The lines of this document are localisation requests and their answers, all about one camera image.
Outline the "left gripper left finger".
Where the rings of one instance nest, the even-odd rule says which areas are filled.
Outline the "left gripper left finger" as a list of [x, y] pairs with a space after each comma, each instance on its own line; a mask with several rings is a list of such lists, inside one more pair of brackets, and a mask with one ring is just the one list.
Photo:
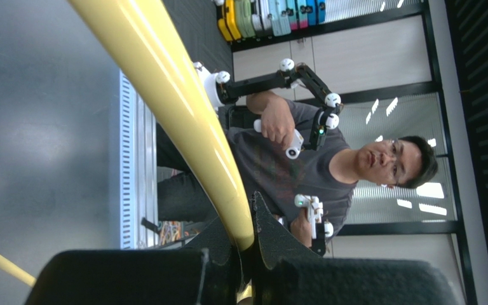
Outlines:
[[178, 249], [69, 250], [40, 272], [26, 304], [235, 304], [241, 265], [222, 222]]

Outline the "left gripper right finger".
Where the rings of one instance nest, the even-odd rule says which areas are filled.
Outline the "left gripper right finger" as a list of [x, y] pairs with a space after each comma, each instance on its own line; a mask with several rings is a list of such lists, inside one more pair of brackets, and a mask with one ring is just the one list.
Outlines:
[[452, 285], [424, 261], [324, 259], [289, 233], [262, 194], [250, 199], [257, 261], [254, 304], [457, 304]]

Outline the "yellow clothes hanger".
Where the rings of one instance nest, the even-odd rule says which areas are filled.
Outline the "yellow clothes hanger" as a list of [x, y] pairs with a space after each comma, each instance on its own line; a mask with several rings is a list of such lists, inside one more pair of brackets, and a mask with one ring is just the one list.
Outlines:
[[166, 1], [0, 1], [0, 304], [69, 304], [148, 256], [158, 126], [211, 209], [244, 211], [231, 151]]

